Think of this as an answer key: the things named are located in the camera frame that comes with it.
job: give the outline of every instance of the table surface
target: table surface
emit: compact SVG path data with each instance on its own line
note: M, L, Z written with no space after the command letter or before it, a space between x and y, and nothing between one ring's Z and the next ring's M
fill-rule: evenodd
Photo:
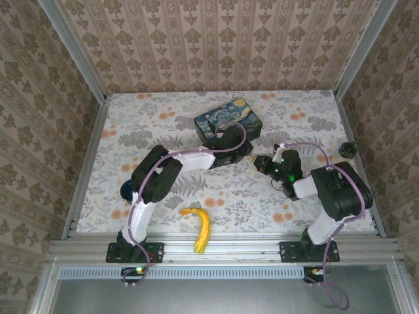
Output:
M260 138L252 141L251 156L234 165L180 175L157 205L147 232L196 233L200 220L194 215L181 216L179 210L184 207L205 208L213 234L296 233L311 225L323 210L318 197L287 199L270 186L269 177L257 172L251 158L273 156L274 143L297 141L320 144L332 156L346 135L330 90L114 94L77 232L121 230L130 204L120 197L120 186L150 149L158 144L170 150L200 146L193 118L238 98L243 98L264 124ZM296 149L304 175L324 166L324 157L316 148ZM368 214L344 231L375 233Z

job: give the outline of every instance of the toy banana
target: toy banana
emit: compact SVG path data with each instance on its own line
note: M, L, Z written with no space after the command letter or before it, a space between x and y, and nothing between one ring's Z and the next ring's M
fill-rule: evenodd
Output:
M197 214L201 218L201 231L195 240L194 252L202 254L207 247L208 240L211 235L211 219L205 209L202 208L184 208L180 211L181 215L187 215L189 213Z

